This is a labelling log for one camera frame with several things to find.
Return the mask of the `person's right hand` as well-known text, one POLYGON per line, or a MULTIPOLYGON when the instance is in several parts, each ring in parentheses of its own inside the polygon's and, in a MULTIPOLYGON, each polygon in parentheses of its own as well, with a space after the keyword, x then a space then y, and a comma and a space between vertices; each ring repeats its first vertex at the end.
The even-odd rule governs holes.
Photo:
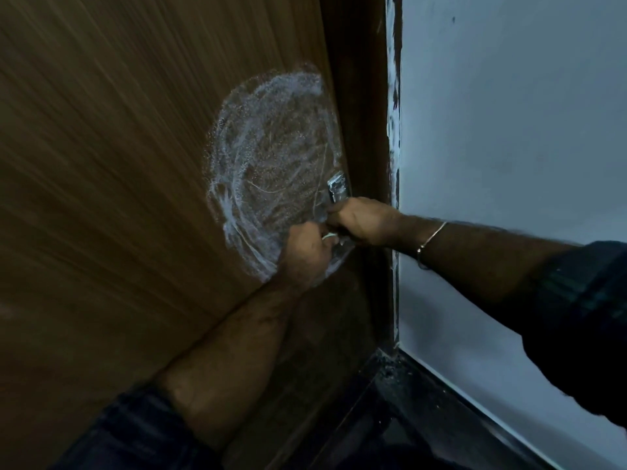
POLYGON ((397 209, 365 197, 349 197, 338 203, 363 204, 364 244, 384 247, 395 244, 404 217, 397 209))

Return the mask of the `person's left hand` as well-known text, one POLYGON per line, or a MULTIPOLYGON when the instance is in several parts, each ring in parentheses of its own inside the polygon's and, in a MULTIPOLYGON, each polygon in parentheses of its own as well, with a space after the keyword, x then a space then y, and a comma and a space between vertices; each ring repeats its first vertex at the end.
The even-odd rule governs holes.
MULTIPOLYGON (((325 223, 319 223, 328 230, 328 235, 332 235, 325 223)), ((288 257, 286 256, 286 241, 280 254, 276 276, 282 283, 288 284, 291 288, 304 292, 321 281, 329 267, 331 257, 288 257)))

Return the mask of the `person's right forearm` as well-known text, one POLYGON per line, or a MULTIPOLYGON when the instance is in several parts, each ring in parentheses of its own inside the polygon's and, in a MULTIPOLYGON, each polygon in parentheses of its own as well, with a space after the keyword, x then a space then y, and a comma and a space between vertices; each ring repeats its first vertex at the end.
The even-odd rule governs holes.
POLYGON ((521 335, 535 321, 530 303, 542 270, 581 245, 404 215, 393 248, 415 257, 487 315, 521 335))

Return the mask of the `person's left forearm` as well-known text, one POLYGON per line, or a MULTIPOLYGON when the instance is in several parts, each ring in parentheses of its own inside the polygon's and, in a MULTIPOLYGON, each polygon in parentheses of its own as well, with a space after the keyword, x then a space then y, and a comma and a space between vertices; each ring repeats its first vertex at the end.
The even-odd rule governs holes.
POLYGON ((267 387, 309 279, 274 276, 156 376, 192 433, 223 450, 267 387))

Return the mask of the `brown wooden door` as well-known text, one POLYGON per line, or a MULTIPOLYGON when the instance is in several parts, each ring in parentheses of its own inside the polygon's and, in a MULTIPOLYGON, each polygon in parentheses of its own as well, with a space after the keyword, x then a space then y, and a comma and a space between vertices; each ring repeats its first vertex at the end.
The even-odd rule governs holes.
POLYGON ((341 169, 319 0, 0 0, 0 470, 218 324, 341 169))

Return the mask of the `black baseboard strip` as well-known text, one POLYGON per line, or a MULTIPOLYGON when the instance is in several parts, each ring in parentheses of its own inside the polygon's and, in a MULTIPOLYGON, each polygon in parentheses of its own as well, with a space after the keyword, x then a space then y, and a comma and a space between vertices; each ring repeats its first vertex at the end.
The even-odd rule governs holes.
POLYGON ((560 470, 408 355, 374 354, 373 384, 408 437, 468 470, 560 470))

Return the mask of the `dark plaid shirt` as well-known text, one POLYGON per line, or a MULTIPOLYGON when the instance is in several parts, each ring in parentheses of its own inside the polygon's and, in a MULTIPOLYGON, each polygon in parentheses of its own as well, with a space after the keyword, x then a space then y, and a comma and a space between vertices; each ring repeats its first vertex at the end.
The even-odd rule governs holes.
MULTIPOLYGON (((522 318, 526 355, 586 411, 627 430, 627 243, 549 261, 522 318)), ((119 395, 49 470, 224 470, 155 384, 119 395)))

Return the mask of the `dark brown door frame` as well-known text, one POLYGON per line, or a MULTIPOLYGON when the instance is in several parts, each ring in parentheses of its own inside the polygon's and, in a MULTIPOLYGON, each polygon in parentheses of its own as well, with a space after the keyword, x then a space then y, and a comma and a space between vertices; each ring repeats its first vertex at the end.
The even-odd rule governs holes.
MULTIPOLYGON (((352 195, 390 204, 386 0, 319 2, 352 195)), ((358 246, 349 264, 367 299, 350 333, 364 361, 394 346, 393 252, 358 246)))

